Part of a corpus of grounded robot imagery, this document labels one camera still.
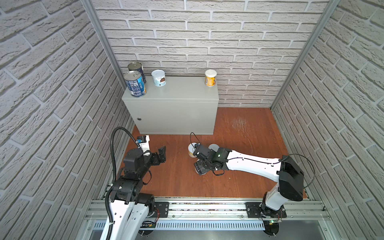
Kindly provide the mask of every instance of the black bracket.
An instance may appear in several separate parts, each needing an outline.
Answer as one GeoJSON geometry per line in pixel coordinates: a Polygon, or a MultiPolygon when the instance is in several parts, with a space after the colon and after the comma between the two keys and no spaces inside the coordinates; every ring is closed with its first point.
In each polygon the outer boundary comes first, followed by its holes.
{"type": "Polygon", "coordinates": [[[159,210],[160,217],[168,217],[169,202],[155,202],[155,208],[159,210]]]}
{"type": "Polygon", "coordinates": [[[265,217],[286,218],[287,217],[287,214],[284,209],[284,205],[282,205],[280,209],[277,210],[275,213],[266,214],[263,212],[263,210],[260,207],[261,203],[262,202],[246,202],[245,203],[245,207],[247,208],[248,218],[265,218],[265,217]]]}

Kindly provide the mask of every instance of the can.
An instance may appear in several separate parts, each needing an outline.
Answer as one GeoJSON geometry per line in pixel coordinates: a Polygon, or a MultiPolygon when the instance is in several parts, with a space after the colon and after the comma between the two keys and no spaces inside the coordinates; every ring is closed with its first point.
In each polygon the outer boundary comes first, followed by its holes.
{"type": "Polygon", "coordinates": [[[205,71],[205,84],[208,87],[212,87],[216,84],[216,75],[217,72],[213,69],[208,69],[205,71]]]}
{"type": "Polygon", "coordinates": [[[155,70],[152,72],[153,83],[155,86],[164,86],[166,82],[166,73],[163,70],[155,70]]]}
{"type": "Polygon", "coordinates": [[[124,74],[124,80],[132,96],[136,98],[142,97],[147,92],[142,80],[141,73],[139,71],[127,72],[124,74]]]}
{"type": "Polygon", "coordinates": [[[143,82],[144,83],[147,82],[147,80],[145,79],[145,75],[144,75],[143,65],[141,63],[133,62],[133,63],[128,64],[128,70],[129,71],[139,71],[141,73],[142,78],[143,78],[143,82]]]}

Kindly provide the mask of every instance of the white brick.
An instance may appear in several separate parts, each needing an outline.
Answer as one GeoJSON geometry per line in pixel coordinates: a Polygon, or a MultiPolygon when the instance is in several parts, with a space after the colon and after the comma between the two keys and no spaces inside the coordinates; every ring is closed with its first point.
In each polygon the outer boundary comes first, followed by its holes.
{"type": "Polygon", "coordinates": [[[73,38],[78,32],[82,30],[89,23],[89,18],[87,13],[81,14],[73,22],[68,24],[65,28],[61,30],[62,35],[66,41],[69,41],[73,38]]]}
{"type": "MultiPolygon", "coordinates": [[[[37,68],[32,74],[30,74],[20,85],[10,89],[6,94],[0,96],[0,112],[1,116],[24,100],[24,97],[32,93],[40,84],[47,80],[51,76],[51,71],[46,64],[37,68]]],[[[2,73],[1,80],[9,79],[8,86],[12,84],[13,80],[8,77],[6,73],[2,73]]]]}
{"type": "Polygon", "coordinates": [[[209,62],[209,68],[251,68],[253,63],[209,62]]]}
{"type": "Polygon", "coordinates": [[[341,0],[339,6],[365,19],[369,18],[376,9],[363,1],[354,0],[341,0]]]}
{"type": "Polygon", "coordinates": [[[107,59],[107,55],[105,54],[105,52],[103,52],[87,71],[90,78],[93,78],[93,76],[96,74],[99,68],[106,62],[105,61],[106,59],[107,59]]]}
{"type": "Polygon", "coordinates": [[[29,117],[29,115],[39,107],[33,98],[28,98],[20,104],[11,114],[0,121],[0,142],[3,142],[9,135],[18,129],[29,117]]]}
{"type": "Polygon", "coordinates": [[[183,0],[121,0],[123,8],[156,9],[156,10],[184,10],[183,0]]]}
{"type": "Polygon", "coordinates": [[[285,56],[281,60],[282,63],[294,63],[296,61],[297,57],[291,57],[291,56],[285,56]]]}
{"type": "Polygon", "coordinates": [[[243,11],[242,1],[187,1],[187,10],[231,10],[243,11]]]}
{"type": "Polygon", "coordinates": [[[308,12],[320,12],[322,13],[328,2],[311,2],[308,7],[308,12]]]}
{"type": "Polygon", "coordinates": [[[312,32],[316,24],[313,23],[302,23],[300,24],[299,30],[302,32],[312,32]]]}
{"type": "Polygon", "coordinates": [[[349,78],[349,80],[351,80],[356,85],[356,87],[360,89],[360,91],[365,93],[373,101],[378,100],[384,95],[382,89],[379,89],[375,84],[366,79],[364,76],[355,72],[355,69],[343,59],[340,59],[336,67],[341,72],[343,72],[349,78]]]}
{"type": "Polygon", "coordinates": [[[233,30],[239,31],[241,23],[217,23],[217,22],[188,22],[188,30],[233,30]]]}
{"type": "MultiPolygon", "coordinates": [[[[354,42],[356,47],[359,46],[358,41],[355,40],[354,42]]],[[[360,56],[355,51],[345,46],[345,44],[340,42],[334,36],[331,36],[329,38],[329,40],[327,41],[327,45],[330,46],[335,52],[340,54],[342,57],[347,59],[356,68],[361,68],[367,62],[364,57],[360,56]]]]}
{"type": "Polygon", "coordinates": [[[83,7],[83,3],[81,1],[74,2],[70,5],[71,13],[74,17],[78,17],[80,14],[85,12],[85,9],[83,7]]]}
{"type": "Polygon", "coordinates": [[[9,64],[7,70],[15,77],[21,78],[64,44],[63,37],[60,34],[55,34],[34,50],[29,51],[21,58],[9,64]]]}
{"type": "Polygon", "coordinates": [[[233,68],[231,73],[233,74],[273,74],[274,69],[245,69],[245,68],[233,68]]]}
{"type": "Polygon", "coordinates": [[[92,0],[96,9],[98,8],[120,8],[118,0],[92,0]]]}
{"type": "Polygon", "coordinates": [[[272,56],[290,55],[290,56],[297,56],[297,55],[299,55],[300,51],[301,51],[301,49],[262,48],[262,49],[260,49],[258,55],[272,55],[272,56]]]}
{"type": "Polygon", "coordinates": [[[153,38],[154,37],[152,30],[105,30],[105,32],[109,38],[132,38],[132,37],[153,38]]]}
{"type": "Polygon", "coordinates": [[[75,37],[72,41],[61,47],[45,62],[53,70],[56,71],[71,55],[76,52],[85,43],[82,36],[75,37]]]}
{"type": "Polygon", "coordinates": [[[363,93],[361,93],[353,84],[349,83],[344,91],[350,96],[364,112],[368,114],[377,124],[384,127],[384,115],[377,106],[372,103],[363,93]]]}
{"type": "Polygon", "coordinates": [[[381,45],[384,43],[383,34],[384,29],[374,26],[373,24],[368,24],[362,19],[359,19],[349,13],[346,13],[340,21],[341,24],[346,25],[347,27],[353,29],[360,35],[363,35],[365,38],[381,45]]]}
{"type": "Polygon", "coordinates": [[[152,19],[172,21],[209,21],[209,12],[151,11],[152,19]]]}
{"type": "Polygon", "coordinates": [[[171,48],[171,47],[160,47],[160,53],[170,53],[170,54],[208,54],[207,48],[171,48]]]}
{"type": "Polygon", "coordinates": [[[315,48],[323,54],[331,63],[335,63],[339,59],[339,55],[335,53],[330,47],[323,44],[321,41],[316,41],[315,48]]]}
{"type": "Polygon", "coordinates": [[[88,58],[86,58],[73,72],[72,74],[63,82],[63,85],[68,88],[72,89],[72,87],[76,84],[77,81],[80,80],[80,78],[83,77],[83,75],[86,73],[88,68],[92,65],[94,62],[94,57],[90,55],[88,58]]]}
{"type": "Polygon", "coordinates": [[[4,72],[4,70],[0,70],[0,93],[8,89],[10,86],[12,86],[15,81],[4,72]]]}
{"type": "Polygon", "coordinates": [[[212,31],[211,39],[251,39],[261,40],[263,36],[262,32],[231,32],[231,31],[212,31]]]}
{"type": "Polygon", "coordinates": [[[131,38],[109,38],[111,46],[133,46],[131,38]]]}
{"type": "Polygon", "coordinates": [[[295,31],[298,23],[244,23],[244,31],[295,31]]]}
{"type": "Polygon", "coordinates": [[[366,65],[361,70],[361,72],[363,74],[365,74],[369,79],[374,81],[381,88],[384,89],[384,80],[383,80],[383,77],[382,77],[382,76],[384,76],[384,71],[382,69],[376,67],[372,63],[368,63],[368,65],[366,65]]]}
{"type": "Polygon", "coordinates": [[[63,7],[73,3],[74,0],[62,0],[62,1],[42,0],[41,2],[43,3],[44,7],[47,9],[48,13],[52,14],[62,9],[63,7]]]}
{"type": "Polygon", "coordinates": [[[255,21],[266,22],[269,13],[246,13],[246,12],[213,12],[213,21],[255,21]]]}
{"type": "Polygon", "coordinates": [[[351,45],[351,48],[360,52],[368,60],[376,63],[380,67],[384,67],[384,51],[378,48],[375,44],[363,39],[362,37],[357,37],[351,45]]]}
{"type": "Polygon", "coordinates": [[[102,9],[97,10],[100,19],[150,19],[147,10],[128,10],[128,9],[102,9]]]}
{"type": "Polygon", "coordinates": [[[371,18],[371,21],[381,26],[384,26],[384,10],[378,9],[375,15],[373,15],[373,17],[371,18]]]}
{"type": "Polygon", "coordinates": [[[237,47],[238,40],[188,40],[188,46],[237,47]]]}
{"type": "Polygon", "coordinates": [[[76,57],[83,61],[88,54],[96,47],[96,45],[99,43],[99,38],[96,34],[94,34],[88,42],[86,42],[77,52],[76,57]]]}
{"type": "Polygon", "coordinates": [[[233,55],[188,55],[188,61],[232,61],[233,55]]]}
{"type": "Polygon", "coordinates": [[[157,53],[156,47],[112,47],[115,53],[157,53]]]}
{"type": "Polygon", "coordinates": [[[11,139],[24,145],[32,134],[43,124],[45,119],[53,112],[56,106],[64,99],[67,93],[68,92],[63,87],[60,87],[52,97],[45,102],[43,107],[37,110],[25,124],[17,129],[11,139]]]}
{"type": "Polygon", "coordinates": [[[45,102],[48,97],[59,87],[59,85],[71,74],[79,65],[74,57],[70,58],[66,64],[61,66],[49,80],[45,81],[36,91],[35,95],[45,102]]]}
{"type": "Polygon", "coordinates": [[[325,29],[336,35],[338,38],[340,38],[343,42],[347,44],[354,38],[354,34],[351,31],[341,26],[333,19],[329,19],[329,21],[325,25],[325,29]]]}
{"type": "Polygon", "coordinates": [[[40,3],[31,4],[0,19],[0,41],[45,18],[47,14],[40,3]]]}
{"type": "Polygon", "coordinates": [[[181,21],[129,21],[132,29],[172,29],[172,30],[185,30],[185,22],[181,21]]]}
{"type": "Polygon", "coordinates": [[[290,41],[240,40],[239,47],[241,48],[286,48],[288,47],[289,44],[290,44],[290,41]]]}
{"type": "Polygon", "coordinates": [[[128,29],[126,20],[102,20],[103,28],[109,29],[128,29]]]}
{"type": "Polygon", "coordinates": [[[317,23],[321,13],[272,13],[270,22],[317,23]]]}
{"type": "Polygon", "coordinates": [[[248,2],[247,11],[258,12],[303,12],[306,2],[248,2]]]}
{"type": "Polygon", "coordinates": [[[54,113],[59,118],[64,118],[65,114],[71,109],[74,102],[77,100],[77,98],[80,96],[82,91],[85,89],[87,84],[89,83],[89,78],[83,78],[81,79],[77,85],[73,88],[71,93],[65,98],[60,105],[55,109],[54,113]]]}
{"type": "Polygon", "coordinates": [[[32,44],[32,46],[40,43],[63,26],[73,20],[73,16],[69,9],[55,14],[45,21],[39,22],[31,28],[23,32],[24,37],[32,44]]]}
{"type": "Polygon", "coordinates": [[[5,11],[5,12],[8,12],[10,10],[14,10],[20,6],[23,6],[23,5],[27,5],[31,2],[34,2],[34,0],[3,0],[0,2],[0,8],[5,11]]]}
{"type": "Polygon", "coordinates": [[[83,30],[81,31],[81,33],[84,35],[85,39],[89,39],[90,37],[93,36],[93,34],[95,33],[95,30],[92,26],[91,23],[87,24],[83,30]]]}
{"type": "Polygon", "coordinates": [[[310,33],[270,33],[265,34],[266,40],[307,40],[310,33]]]}
{"type": "Polygon", "coordinates": [[[184,39],[135,39],[136,45],[143,46],[187,46],[184,39]]]}
{"type": "Polygon", "coordinates": [[[334,95],[334,97],[343,105],[343,107],[350,113],[352,117],[361,114],[360,108],[352,101],[352,99],[341,90],[331,78],[325,78],[324,85],[334,95]]]}
{"type": "Polygon", "coordinates": [[[29,50],[28,43],[17,35],[0,44],[0,68],[29,50]]]}
{"type": "MultiPolygon", "coordinates": [[[[199,74],[199,75],[203,76],[207,69],[208,68],[206,68],[206,67],[205,68],[188,68],[187,73],[199,74]]],[[[217,74],[229,74],[230,69],[229,68],[215,68],[215,71],[217,72],[217,74]]]]}
{"type": "Polygon", "coordinates": [[[156,31],[158,38],[208,38],[207,31],[156,31]]]}

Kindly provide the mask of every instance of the brick wall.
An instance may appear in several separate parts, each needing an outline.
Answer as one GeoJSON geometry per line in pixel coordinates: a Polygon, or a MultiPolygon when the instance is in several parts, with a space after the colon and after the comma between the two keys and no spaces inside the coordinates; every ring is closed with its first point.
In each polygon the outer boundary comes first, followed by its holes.
{"type": "Polygon", "coordinates": [[[0,13],[0,239],[74,239],[128,121],[123,90],[81,1],[0,13]]]}
{"type": "Polygon", "coordinates": [[[383,8],[341,0],[273,110],[343,239],[384,237],[383,8]]]}
{"type": "Polygon", "coordinates": [[[269,107],[327,1],[93,0],[123,71],[218,72],[219,106],[269,107]]]}

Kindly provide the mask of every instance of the black cable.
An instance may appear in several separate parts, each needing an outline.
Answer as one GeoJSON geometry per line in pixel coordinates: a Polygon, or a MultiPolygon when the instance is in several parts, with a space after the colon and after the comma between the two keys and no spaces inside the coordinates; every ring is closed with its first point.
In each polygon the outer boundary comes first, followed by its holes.
{"type": "Polygon", "coordinates": [[[137,145],[137,147],[140,147],[140,145],[136,142],[135,138],[132,136],[132,134],[127,130],[125,129],[124,127],[116,127],[112,133],[111,133],[111,144],[110,144],[110,150],[111,150],[111,159],[112,159],[112,174],[113,174],[113,178],[112,178],[112,186],[111,188],[107,191],[107,194],[105,195],[105,208],[107,210],[107,214],[108,214],[108,219],[109,219],[109,228],[108,228],[108,234],[107,234],[107,238],[106,240],[109,240],[111,238],[111,234],[112,234],[112,229],[113,229],[113,216],[112,216],[112,212],[111,212],[111,207],[109,205],[109,195],[111,194],[112,192],[112,188],[113,188],[113,184],[115,183],[116,181],[116,160],[115,160],[115,151],[113,149],[113,142],[114,142],[114,139],[115,139],[115,134],[118,130],[123,130],[124,132],[126,132],[130,137],[131,139],[135,142],[135,144],[137,145]]]}
{"type": "Polygon", "coordinates": [[[152,179],[152,173],[151,173],[151,171],[148,170],[148,172],[149,172],[149,175],[151,176],[151,178],[149,179],[149,181],[148,181],[147,183],[145,183],[145,182],[143,181],[143,185],[147,185],[147,184],[151,181],[151,179],[152,179]]]}
{"type": "Polygon", "coordinates": [[[312,178],[311,182],[310,182],[307,186],[303,187],[303,188],[306,188],[306,187],[308,187],[309,185],[312,184],[312,182],[313,182],[313,180],[314,180],[314,177],[315,177],[315,173],[314,173],[314,172],[315,172],[315,168],[314,168],[312,162],[311,162],[306,156],[303,156],[303,155],[298,154],[298,153],[291,153],[291,154],[288,154],[288,155],[287,155],[284,159],[282,159],[281,161],[278,161],[278,162],[276,162],[276,163],[274,163],[274,164],[277,164],[277,163],[279,163],[279,162],[284,162],[284,160],[287,159],[287,158],[288,158],[289,156],[291,156],[291,155],[298,155],[298,156],[300,156],[300,157],[303,157],[303,158],[307,159],[308,163],[309,163],[309,164],[311,165],[311,167],[312,167],[313,178],[312,178]]]}
{"type": "Polygon", "coordinates": [[[193,133],[193,135],[195,136],[195,138],[199,141],[200,144],[201,144],[201,142],[200,142],[200,140],[196,137],[195,133],[194,133],[194,132],[191,132],[191,133],[189,134],[189,141],[191,142],[192,147],[195,148],[195,146],[193,146],[193,144],[192,144],[192,138],[191,138],[192,133],[193,133]]]}

